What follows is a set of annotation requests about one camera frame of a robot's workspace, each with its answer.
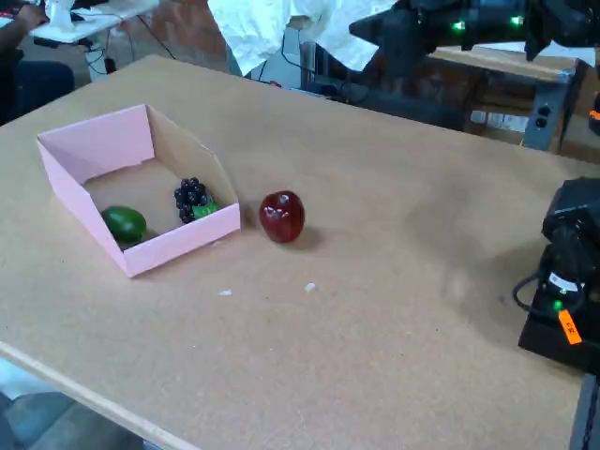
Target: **orange label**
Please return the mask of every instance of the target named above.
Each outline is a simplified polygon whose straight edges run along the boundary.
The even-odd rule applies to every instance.
[[[581,336],[579,335],[579,331],[575,327],[575,323],[573,322],[573,318],[569,311],[566,309],[561,309],[559,311],[559,321],[561,321],[562,329],[566,334],[566,338],[569,339],[569,344],[580,344],[583,342]]]

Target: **black robotic device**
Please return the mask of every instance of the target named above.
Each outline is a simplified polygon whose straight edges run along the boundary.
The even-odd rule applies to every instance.
[[[542,234],[550,242],[538,270],[514,289],[529,311],[519,346],[600,375],[600,179],[565,181],[547,211]],[[531,305],[518,293],[537,281]],[[558,320],[569,311],[582,341],[570,344]]]
[[[400,0],[350,25],[381,48],[391,75],[409,74],[437,47],[525,41],[528,61],[554,40],[565,47],[600,44],[597,0]]]

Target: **red apple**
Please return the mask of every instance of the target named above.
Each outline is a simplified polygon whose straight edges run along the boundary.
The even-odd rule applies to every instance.
[[[293,241],[304,227],[304,206],[290,190],[267,195],[259,210],[261,225],[274,242]]]

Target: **pink cardboard box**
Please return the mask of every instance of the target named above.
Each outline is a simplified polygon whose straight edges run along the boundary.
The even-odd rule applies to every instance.
[[[129,277],[240,229],[239,201],[214,153],[141,105],[37,136],[52,189]],[[184,225],[173,192],[198,177],[222,209]],[[119,247],[99,211],[136,209],[149,238]]]

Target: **green led light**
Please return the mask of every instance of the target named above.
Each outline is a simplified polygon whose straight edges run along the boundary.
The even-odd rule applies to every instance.
[[[510,18],[510,23],[514,26],[522,26],[525,23],[523,16],[515,16]]]
[[[467,28],[467,25],[465,24],[464,21],[455,22],[452,24],[452,29],[457,32],[465,31],[466,28]]]

